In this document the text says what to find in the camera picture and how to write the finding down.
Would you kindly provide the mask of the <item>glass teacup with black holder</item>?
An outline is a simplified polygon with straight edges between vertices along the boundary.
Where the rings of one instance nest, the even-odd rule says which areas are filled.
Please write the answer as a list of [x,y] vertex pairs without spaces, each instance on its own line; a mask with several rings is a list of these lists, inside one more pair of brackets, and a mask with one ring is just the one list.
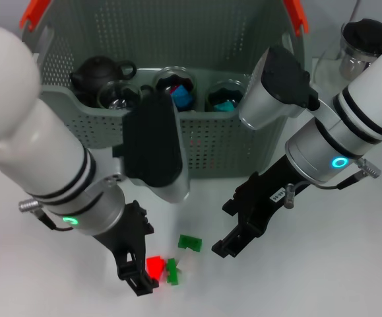
[[183,85],[193,96],[193,103],[189,109],[179,110],[178,112],[188,112],[195,110],[197,105],[197,80],[188,69],[179,66],[169,66],[165,68],[140,68],[138,75],[142,85],[149,86],[151,94],[170,96],[170,91],[179,85]]
[[205,94],[205,111],[215,112],[213,106],[227,100],[237,108],[245,93],[244,85],[239,81],[220,81],[212,85]]
[[132,110],[142,97],[141,89],[130,81],[110,81],[98,92],[97,103],[108,110]]

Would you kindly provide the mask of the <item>green stepped building brick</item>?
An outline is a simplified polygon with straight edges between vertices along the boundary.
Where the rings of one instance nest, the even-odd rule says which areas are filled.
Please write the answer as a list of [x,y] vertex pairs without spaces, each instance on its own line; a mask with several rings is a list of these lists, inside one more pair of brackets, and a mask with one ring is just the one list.
[[177,270],[177,265],[174,258],[168,259],[166,263],[166,271],[167,271],[166,281],[170,285],[178,285],[179,284],[178,270]]

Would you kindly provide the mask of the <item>orange-red sloped building brick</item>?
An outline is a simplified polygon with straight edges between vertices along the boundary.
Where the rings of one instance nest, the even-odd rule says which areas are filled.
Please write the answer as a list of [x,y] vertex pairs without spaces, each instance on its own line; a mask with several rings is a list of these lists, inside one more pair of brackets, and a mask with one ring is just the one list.
[[164,269],[166,261],[161,256],[154,256],[146,259],[146,268],[151,279],[157,281],[160,280]]

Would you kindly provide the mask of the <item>dark green building brick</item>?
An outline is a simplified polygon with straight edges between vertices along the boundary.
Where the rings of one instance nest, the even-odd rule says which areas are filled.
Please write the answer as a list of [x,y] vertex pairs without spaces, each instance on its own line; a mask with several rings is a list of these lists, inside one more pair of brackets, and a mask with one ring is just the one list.
[[181,234],[177,243],[178,248],[190,249],[194,252],[200,252],[203,240],[201,238]]

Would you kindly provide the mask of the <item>grey-green perforated storage bin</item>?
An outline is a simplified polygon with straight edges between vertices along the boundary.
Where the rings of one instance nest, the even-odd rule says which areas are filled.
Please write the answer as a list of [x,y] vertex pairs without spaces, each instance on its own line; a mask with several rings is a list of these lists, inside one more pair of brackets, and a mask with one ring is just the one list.
[[[192,178],[241,177],[264,170],[285,119],[263,129],[243,126],[237,112],[205,111],[205,94],[217,82],[247,84],[262,53],[290,50],[308,68],[307,35],[296,36],[282,0],[51,0],[22,41],[38,53],[42,98],[89,148],[118,145],[121,116],[82,105],[69,74],[88,58],[131,60],[140,68],[179,66],[197,80],[195,110],[179,114]],[[48,38],[41,41],[41,35]]]

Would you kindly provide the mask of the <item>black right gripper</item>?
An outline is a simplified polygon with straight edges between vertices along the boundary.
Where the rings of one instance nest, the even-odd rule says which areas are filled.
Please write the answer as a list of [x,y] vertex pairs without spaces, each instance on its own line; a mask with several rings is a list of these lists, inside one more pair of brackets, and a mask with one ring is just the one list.
[[284,205],[284,198],[276,195],[288,184],[296,185],[304,181],[287,158],[280,158],[262,174],[254,172],[239,187],[239,197],[229,199],[222,210],[234,216],[238,213],[239,222],[224,239],[212,246],[212,251],[221,258],[235,258],[254,238],[262,236],[274,213]]

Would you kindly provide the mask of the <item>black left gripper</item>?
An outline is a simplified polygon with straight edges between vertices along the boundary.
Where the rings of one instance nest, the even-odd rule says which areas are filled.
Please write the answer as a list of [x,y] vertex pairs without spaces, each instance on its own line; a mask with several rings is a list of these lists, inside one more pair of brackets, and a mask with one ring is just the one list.
[[[144,236],[153,234],[154,228],[147,218],[147,210],[134,200],[128,203],[120,219],[112,228],[94,238],[114,256],[118,266],[117,274],[126,281],[137,296],[153,292],[152,279],[144,267]],[[131,264],[127,256],[131,255]]]

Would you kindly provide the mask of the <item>teal building brick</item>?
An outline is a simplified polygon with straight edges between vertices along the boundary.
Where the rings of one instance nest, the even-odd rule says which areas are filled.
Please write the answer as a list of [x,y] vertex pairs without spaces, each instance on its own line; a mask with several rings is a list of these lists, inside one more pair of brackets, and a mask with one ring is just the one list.
[[223,103],[215,104],[213,108],[215,112],[233,112],[236,107],[232,101],[227,100]]

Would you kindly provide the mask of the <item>blue building brick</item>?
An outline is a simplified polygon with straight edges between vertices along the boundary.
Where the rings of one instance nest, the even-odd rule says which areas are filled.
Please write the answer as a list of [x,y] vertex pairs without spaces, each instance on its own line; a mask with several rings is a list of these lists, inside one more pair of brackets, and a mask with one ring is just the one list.
[[194,101],[193,96],[186,90],[183,85],[174,87],[170,91],[170,95],[179,110],[189,109]]

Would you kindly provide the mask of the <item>glass pitcher with black lid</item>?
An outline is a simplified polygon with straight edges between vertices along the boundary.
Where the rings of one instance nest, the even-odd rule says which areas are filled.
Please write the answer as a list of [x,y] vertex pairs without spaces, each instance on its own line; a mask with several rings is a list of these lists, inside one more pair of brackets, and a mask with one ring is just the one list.
[[342,25],[314,70],[317,84],[353,81],[382,55],[382,22],[363,18]]

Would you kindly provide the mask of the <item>black clay teapot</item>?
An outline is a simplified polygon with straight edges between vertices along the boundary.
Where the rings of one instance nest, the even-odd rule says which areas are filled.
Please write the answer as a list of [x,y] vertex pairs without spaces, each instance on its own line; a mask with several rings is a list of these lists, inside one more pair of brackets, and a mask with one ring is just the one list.
[[109,82],[129,81],[137,74],[137,66],[129,60],[113,61],[97,55],[87,59],[76,71],[69,74],[77,91],[97,97],[100,89]]

